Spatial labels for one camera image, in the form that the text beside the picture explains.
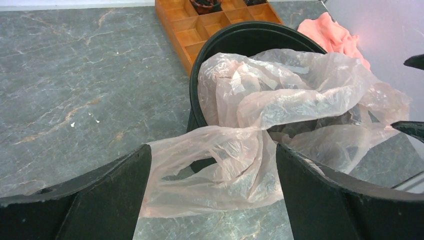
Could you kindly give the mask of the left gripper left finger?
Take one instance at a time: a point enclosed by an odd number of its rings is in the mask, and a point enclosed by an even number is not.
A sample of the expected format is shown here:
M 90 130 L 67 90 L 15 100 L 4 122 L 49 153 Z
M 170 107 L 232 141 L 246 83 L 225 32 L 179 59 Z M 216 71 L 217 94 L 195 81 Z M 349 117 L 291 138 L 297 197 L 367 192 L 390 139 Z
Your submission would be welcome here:
M 3 240 L 131 240 L 152 163 L 147 144 L 85 174 L 0 200 Z

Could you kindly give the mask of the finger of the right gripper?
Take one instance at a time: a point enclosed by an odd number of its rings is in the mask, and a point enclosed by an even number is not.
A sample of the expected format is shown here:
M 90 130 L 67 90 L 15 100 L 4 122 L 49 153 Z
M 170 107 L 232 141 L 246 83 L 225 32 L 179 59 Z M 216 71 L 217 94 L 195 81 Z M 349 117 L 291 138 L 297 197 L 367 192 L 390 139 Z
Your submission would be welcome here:
M 420 142 L 424 142 L 424 122 L 423 121 L 397 121 L 391 124 L 395 130 L 411 136 Z
M 424 54 L 409 57 L 403 63 L 404 66 L 424 70 Z

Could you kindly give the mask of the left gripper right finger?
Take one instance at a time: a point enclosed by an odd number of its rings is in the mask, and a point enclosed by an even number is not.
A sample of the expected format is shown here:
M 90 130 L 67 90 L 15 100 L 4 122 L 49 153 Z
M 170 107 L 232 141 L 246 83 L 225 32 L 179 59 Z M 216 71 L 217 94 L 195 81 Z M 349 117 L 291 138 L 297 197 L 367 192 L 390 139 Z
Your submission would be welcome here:
M 276 165 L 296 240 L 421 240 L 424 196 L 378 186 L 278 144 Z

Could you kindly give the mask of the pink translucent trash bag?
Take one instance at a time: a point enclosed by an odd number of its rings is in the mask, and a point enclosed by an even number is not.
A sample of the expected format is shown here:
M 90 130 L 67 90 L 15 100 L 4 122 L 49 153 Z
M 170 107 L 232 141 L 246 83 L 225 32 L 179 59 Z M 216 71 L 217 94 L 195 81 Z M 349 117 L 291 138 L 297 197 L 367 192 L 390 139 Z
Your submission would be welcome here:
M 283 198 L 278 143 L 343 173 L 395 136 L 411 98 L 342 53 L 217 53 L 196 77 L 207 126 L 150 143 L 140 216 L 254 209 Z

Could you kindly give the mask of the black plastic trash bin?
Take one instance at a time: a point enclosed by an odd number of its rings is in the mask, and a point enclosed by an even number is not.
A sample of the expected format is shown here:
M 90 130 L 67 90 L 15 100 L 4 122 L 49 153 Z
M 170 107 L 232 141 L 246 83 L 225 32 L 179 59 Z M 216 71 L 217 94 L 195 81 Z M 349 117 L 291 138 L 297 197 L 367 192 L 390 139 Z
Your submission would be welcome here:
M 201 47 L 189 73 L 190 113 L 186 132 L 206 127 L 200 107 L 198 76 L 204 61 L 217 53 L 251 57 L 271 49 L 292 49 L 326 54 L 326 50 L 306 35 L 282 24 L 267 21 L 244 21 L 214 33 Z

